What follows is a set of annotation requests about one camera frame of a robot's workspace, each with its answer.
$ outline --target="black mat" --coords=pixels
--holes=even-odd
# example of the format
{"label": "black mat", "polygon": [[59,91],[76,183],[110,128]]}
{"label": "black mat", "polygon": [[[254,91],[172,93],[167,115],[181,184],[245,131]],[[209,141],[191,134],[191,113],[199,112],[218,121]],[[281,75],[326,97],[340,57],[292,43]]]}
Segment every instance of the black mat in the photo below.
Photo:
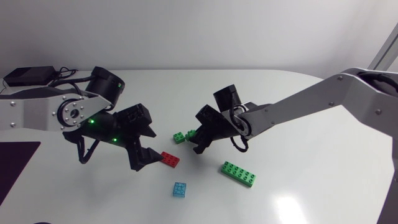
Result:
{"label": "black mat", "polygon": [[39,142],[0,142],[0,205],[39,145]]}

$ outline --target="red lego brick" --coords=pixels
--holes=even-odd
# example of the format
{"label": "red lego brick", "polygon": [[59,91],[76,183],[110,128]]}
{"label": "red lego brick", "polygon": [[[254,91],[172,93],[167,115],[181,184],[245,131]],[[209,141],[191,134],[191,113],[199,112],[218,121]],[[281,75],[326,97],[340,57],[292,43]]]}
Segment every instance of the red lego brick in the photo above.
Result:
{"label": "red lego brick", "polygon": [[161,155],[164,157],[161,162],[166,163],[170,167],[174,168],[178,164],[178,162],[180,162],[180,158],[170,155],[167,152],[162,152]]}

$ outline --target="white table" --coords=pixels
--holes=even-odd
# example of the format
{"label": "white table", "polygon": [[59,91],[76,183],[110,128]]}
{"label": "white table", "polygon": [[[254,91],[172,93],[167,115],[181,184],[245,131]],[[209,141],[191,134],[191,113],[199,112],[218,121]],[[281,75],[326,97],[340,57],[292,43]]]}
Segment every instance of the white table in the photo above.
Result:
{"label": "white table", "polygon": [[[81,165],[61,133],[0,132],[0,141],[42,141],[0,207],[1,223],[376,223],[393,166],[391,138],[362,125],[344,108],[280,124],[249,141],[229,139],[202,155],[172,135],[196,129],[213,93],[235,84],[242,101],[275,103],[320,79],[277,70],[114,71],[126,82],[116,111],[142,103],[156,138],[144,147],[180,158],[129,169],[125,149],[101,143]],[[78,77],[90,72],[79,72]],[[230,161],[256,174],[252,188],[223,175]],[[187,183],[185,198],[172,196]]]}

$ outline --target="white wall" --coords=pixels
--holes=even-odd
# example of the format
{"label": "white wall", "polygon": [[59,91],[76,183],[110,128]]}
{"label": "white wall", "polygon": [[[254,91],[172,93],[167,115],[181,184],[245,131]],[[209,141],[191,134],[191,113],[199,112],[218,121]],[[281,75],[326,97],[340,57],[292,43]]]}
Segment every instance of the white wall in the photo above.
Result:
{"label": "white wall", "polygon": [[396,6],[395,0],[5,1],[0,75],[23,66],[99,65],[276,68],[327,77],[370,64],[398,21]]}

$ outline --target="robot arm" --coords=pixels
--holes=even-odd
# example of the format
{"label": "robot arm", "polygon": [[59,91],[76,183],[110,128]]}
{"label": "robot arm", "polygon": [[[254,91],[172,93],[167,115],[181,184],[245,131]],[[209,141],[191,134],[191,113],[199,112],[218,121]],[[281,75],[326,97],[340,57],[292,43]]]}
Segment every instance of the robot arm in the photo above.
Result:
{"label": "robot arm", "polygon": [[[75,86],[90,81],[86,90]],[[58,85],[75,87],[59,90]],[[0,130],[30,128],[60,131],[66,140],[77,145],[79,161],[85,164],[100,141],[126,148],[131,169],[139,171],[145,165],[162,158],[151,148],[141,147],[141,135],[155,137],[149,124],[149,111],[141,104],[120,112],[108,113],[116,105],[124,82],[111,72],[95,67],[90,77],[59,80],[49,86],[35,86],[0,95]],[[86,155],[84,136],[95,139]]]}
{"label": "robot arm", "polygon": [[[201,126],[190,139],[201,154],[213,140],[231,138],[241,152],[248,140],[267,129],[334,106],[344,106],[363,124],[393,138],[394,176],[378,223],[398,223],[398,74],[351,68],[274,104],[241,103],[234,85],[214,94],[220,112],[206,105],[197,114]],[[240,136],[245,148],[238,147]]]}

